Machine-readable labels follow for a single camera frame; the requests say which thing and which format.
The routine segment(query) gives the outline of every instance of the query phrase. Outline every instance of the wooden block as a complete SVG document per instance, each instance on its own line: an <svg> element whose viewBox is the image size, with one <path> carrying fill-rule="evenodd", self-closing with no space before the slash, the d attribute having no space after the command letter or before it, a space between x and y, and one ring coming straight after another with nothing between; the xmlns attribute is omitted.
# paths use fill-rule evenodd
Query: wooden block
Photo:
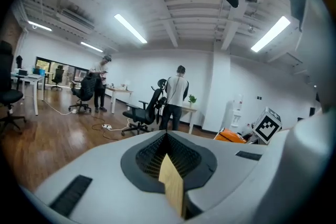
<svg viewBox="0 0 336 224"><path fill-rule="evenodd" d="M166 154L162 161L159 181L164 184L165 194L170 205L182 217L183 207L183 179L176 170L174 164Z"/></svg>

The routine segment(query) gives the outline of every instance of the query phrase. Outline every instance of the wooden floor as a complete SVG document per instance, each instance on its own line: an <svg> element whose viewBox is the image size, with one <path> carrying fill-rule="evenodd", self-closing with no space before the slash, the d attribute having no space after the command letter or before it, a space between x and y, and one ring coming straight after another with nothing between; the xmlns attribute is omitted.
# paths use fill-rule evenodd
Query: wooden floor
<svg viewBox="0 0 336 224"><path fill-rule="evenodd" d="M32 87L28 86L26 95L33 95ZM45 91L45 100L61 113L68 113L68 107L75 104L77 97L72 95L69 89L62 91ZM111 99L105 98L106 113L94 113L93 98L89 102L92 113L60 115L53 110L46 102L38 101L38 113L34 112L32 97L20 100L13 107L14 115L24 115L28 122L18 120L17 124L22 128L23 134L19 135L13 126L9 125L5 130L1 144L4 155L13 169L19 184L34 191L48 176L58 169L67 165L75 158L89 149L115 142L103 137L102 131L92 129L100 128L105 121L114 129L121 129L126 126L127 118L122 112L127 108L125 104L116 103L116 112L111 114ZM0 109L0 118L6 115L4 108ZM156 123L150 125L149 130L158 130ZM188 132L189 126L180 124L179 131ZM213 138L211 134L203 133L194 127L194 135ZM121 136L120 131L105 132L106 136L118 140L127 139L135 133L127 132Z"/></svg>

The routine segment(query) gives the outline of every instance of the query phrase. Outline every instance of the ceiling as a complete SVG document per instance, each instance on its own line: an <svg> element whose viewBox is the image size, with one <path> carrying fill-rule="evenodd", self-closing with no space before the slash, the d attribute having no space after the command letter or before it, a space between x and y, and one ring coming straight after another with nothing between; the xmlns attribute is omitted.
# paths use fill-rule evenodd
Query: ceiling
<svg viewBox="0 0 336 224"><path fill-rule="evenodd" d="M212 51L216 44L234 55L269 64L281 62L293 74L307 74L304 64L295 56L299 31L298 22L290 16L289 0L248 4L241 1L238 8L232 8L225 0L18 0L15 7L16 17L23 26L31 29L26 23L31 20L53 30L35 31L74 44L84 41L109 54L135 49ZM94 31L86 34L61 22L57 13L63 9L90 22ZM118 13L147 44L141 44L114 18ZM259 53L251 51L281 16L292 23Z"/></svg>

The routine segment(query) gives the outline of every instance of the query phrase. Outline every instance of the black office chair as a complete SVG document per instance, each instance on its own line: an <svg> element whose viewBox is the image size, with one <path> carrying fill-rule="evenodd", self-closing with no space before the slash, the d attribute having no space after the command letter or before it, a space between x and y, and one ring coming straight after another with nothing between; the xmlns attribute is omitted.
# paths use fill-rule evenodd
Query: black office chair
<svg viewBox="0 0 336 224"><path fill-rule="evenodd" d="M154 90L154 94L152 97L151 102L148 104L147 102L144 101L139 101L140 103L143 104L143 108L138 108L135 105L127 104L132 111L125 111L122 114L130 119L132 119L134 122L137 122L138 124L132 124L130 123L130 127L123 130L121 132L121 135L124 136L125 132L128 131L137 131L137 135L140 134L140 131L143 132L150 132L148 131L148 125L152 124L156 118L156 122L159 122L159 113L156 113L157 111L160 110L162 107L163 102L159 100L160 95L163 93L163 88L158 88Z"/></svg>
<svg viewBox="0 0 336 224"><path fill-rule="evenodd" d="M63 73L64 73L63 66L58 66L58 68L56 69L55 77L52 79L52 82L56 83L56 86L52 86L51 89L56 88L57 90L58 89L62 90L62 88L58 86L58 84L62 82Z"/></svg>
<svg viewBox="0 0 336 224"><path fill-rule="evenodd" d="M19 130L20 127L14 122L14 120L23 119L26 122L24 116L12 116L12 104L19 101L23 94L18 90L12 90L12 82L10 80L11 68L13 62L12 46L11 44L1 41L0 43L0 103L8 107L7 117L0 119L0 122L4 122L0 130L0 135L5 130L5 127L11 123Z"/></svg>
<svg viewBox="0 0 336 224"><path fill-rule="evenodd" d="M78 107L78 111L80 110L80 108L84 108L84 110L86 111L87 109L90 111L91 113L91 108L89 107L88 104L83 104L82 101L89 101L93 94L94 94L94 88L95 88L95 85L96 85L96 78L93 78L93 77L85 77L82 81L81 81L81 88L80 89L75 89L75 87L73 87L71 89L72 91L72 94L73 95L76 95L80 101L74 105L71 105L69 106L69 111L71 111L71 108L76 108Z"/></svg>

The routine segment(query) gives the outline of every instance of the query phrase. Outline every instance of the fluorescent light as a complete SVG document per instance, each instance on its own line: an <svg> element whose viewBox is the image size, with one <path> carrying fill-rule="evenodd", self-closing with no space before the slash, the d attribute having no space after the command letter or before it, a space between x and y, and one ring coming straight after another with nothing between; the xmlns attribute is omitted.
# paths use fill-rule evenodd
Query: fluorescent light
<svg viewBox="0 0 336 224"><path fill-rule="evenodd" d="M289 26L290 21L285 17L282 16L277 23L268 31L261 40L259 40L251 50L255 52L260 51L264 48L268 43L270 43L277 35L279 35L287 26Z"/></svg>
<svg viewBox="0 0 336 224"><path fill-rule="evenodd" d="M102 50L97 49L96 47L91 46L91 45L89 45L89 44L86 44L86 43L84 43L84 42L81 42L81 44L84 45L84 46L87 46L87 47L89 47L89 48L91 48L91 49L97 50L97 51L99 51L99 52L103 52Z"/></svg>
<svg viewBox="0 0 336 224"><path fill-rule="evenodd" d="M49 27L45 27L45 26L43 26L43 25L39 25L39 24L37 24L37 23L33 23L33 22L31 22L31 21L28 21L28 23L31 24L31 25L35 25L35 26L37 26L37 27L43 28L43 29L45 29L45 30L52 31L52 29L49 28Z"/></svg>
<svg viewBox="0 0 336 224"><path fill-rule="evenodd" d="M147 41L136 31L133 26L131 26L128 21L126 21L120 14L115 15L115 18L126 27L132 34L136 36L138 40L140 40L143 44L147 43Z"/></svg>

